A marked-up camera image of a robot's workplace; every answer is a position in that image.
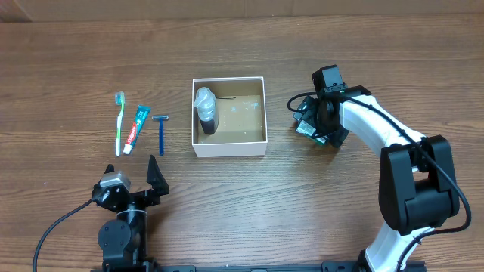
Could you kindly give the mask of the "blue disposable razor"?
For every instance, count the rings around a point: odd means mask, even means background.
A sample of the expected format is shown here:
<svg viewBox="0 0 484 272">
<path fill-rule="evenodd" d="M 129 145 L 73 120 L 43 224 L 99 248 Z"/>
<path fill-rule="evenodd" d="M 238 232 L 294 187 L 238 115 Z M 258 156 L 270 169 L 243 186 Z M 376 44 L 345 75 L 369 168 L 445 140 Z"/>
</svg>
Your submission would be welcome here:
<svg viewBox="0 0 484 272">
<path fill-rule="evenodd" d="M 154 115 L 152 120 L 159 122 L 159 156 L 164 155 L 164 122 L 169 120 L 168 115 Z"/>
</svg>

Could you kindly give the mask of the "dark bottle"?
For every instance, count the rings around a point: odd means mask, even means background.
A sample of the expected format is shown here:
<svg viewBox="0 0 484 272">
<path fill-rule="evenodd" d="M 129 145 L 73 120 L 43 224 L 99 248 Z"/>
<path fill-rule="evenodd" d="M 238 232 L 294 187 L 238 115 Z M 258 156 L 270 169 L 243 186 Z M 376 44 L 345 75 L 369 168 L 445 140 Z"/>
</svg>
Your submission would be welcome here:
<svg viewBox="0 0 484 272">
<path fill-rule="evenodd" d="M 194 100 L 194 108 L 205 134 L 214 134 L 219 124 L 216 96 L 207 87 L 199 88 Z"/>
</svg>

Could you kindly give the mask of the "green soap bar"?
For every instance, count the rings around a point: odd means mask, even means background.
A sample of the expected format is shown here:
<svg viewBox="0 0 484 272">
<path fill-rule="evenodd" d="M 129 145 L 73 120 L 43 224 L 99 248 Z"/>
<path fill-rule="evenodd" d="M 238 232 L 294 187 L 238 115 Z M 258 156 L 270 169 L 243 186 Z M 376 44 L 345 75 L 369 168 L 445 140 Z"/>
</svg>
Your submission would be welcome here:
<svg viewBox="0 0 484 272">
<path fill-rule="evenodd" d="M 315 143 L 320 145 L 325 145 L 327 142 L 327 138 L 319 137 L 316 129 L 304 120 L 301 120 L 296 127 L 296 132 L 306 136 L 310 140 L 313 140 Z"/>
</svg>

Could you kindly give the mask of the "Colgate toothpaste tube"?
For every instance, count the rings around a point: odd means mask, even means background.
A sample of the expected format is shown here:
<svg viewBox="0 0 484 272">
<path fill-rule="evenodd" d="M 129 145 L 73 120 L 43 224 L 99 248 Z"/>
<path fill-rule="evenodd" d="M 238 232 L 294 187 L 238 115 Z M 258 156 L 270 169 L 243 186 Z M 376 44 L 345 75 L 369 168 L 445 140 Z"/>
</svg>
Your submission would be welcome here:
<svg viewBox="0 0 484 272">
<path fill-rule="evenodd" d="M 137 113 L 123 148 L 124 154 L 129 155 L 132 152 L 149 112 L 150 107 L 138 105 Z"/>
</svg>

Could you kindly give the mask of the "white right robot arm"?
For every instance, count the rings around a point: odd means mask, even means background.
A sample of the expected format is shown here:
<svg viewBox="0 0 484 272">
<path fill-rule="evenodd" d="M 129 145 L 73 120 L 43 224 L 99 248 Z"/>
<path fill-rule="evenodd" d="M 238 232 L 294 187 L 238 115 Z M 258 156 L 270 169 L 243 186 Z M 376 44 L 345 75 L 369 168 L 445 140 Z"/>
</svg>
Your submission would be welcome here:
<svg viewBox="0 0 484 272">
<path fill-rule="evenodd" d="M 455 179 L 449 142 L 426 137 L 385 111 L 365 88 L 342 85 L 301 95 L 293 109 L 297 132 L 319 143 L 341 145 L 356 134 L 380 157 L 378 202 L 383 225 L 355 261 L 325 261 L 323 271 L 425 271 L 422 261 L 410 262 L 422 239 L 459 232 L 465 225 L 444 229 L 445 221 L 469 207 Z"/>
</svg>

